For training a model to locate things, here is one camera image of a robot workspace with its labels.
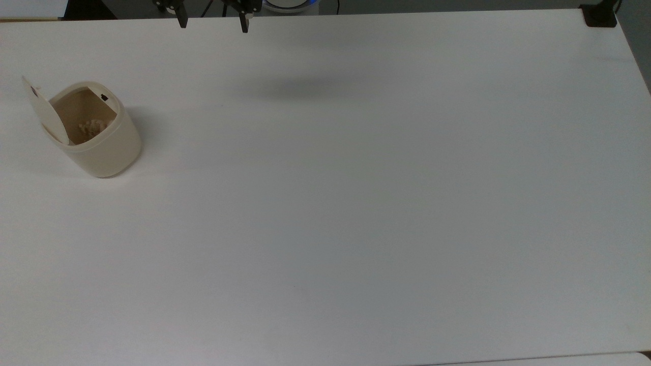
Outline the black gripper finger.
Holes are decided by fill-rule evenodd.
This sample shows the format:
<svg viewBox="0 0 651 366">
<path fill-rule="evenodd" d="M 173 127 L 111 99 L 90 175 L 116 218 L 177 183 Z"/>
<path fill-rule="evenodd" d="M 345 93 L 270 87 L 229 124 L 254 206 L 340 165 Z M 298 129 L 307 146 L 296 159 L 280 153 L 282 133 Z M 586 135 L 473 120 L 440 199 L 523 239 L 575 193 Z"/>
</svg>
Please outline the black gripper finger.
<svg viewBox="0 0 651 366">
<path fill-rule="evenodd" d="M 159 12 L 175 15 L 181 28 L 188 26 L 188 12 L 183 0 L 154 0 L 154 5 Z"/>
<path fill-rule="evenodd" d="M 226 8 L 232 8 L 236 11 L 242 32 L 244 34 L 249 32 L 250 20 L 254 17 L 254 14 L 259 13 L 262 9 L 262 0 L 257 1 L 222 1 Z"/>
</svg>

